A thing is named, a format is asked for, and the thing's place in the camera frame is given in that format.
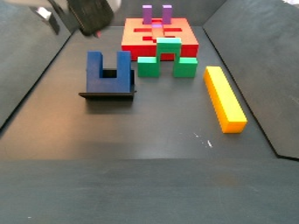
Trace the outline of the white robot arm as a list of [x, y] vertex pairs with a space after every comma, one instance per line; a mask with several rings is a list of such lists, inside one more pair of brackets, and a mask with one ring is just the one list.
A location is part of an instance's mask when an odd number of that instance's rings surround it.
[[[49, 8], [49, 0], [4, 0], [9, 4], [25, 5], [29, 7]], [[68, 8], [67, 0], [52, 0], [64, 10]], [[107, 0], [112, 11], [118, 11], [122, 5], [122, 0]]]

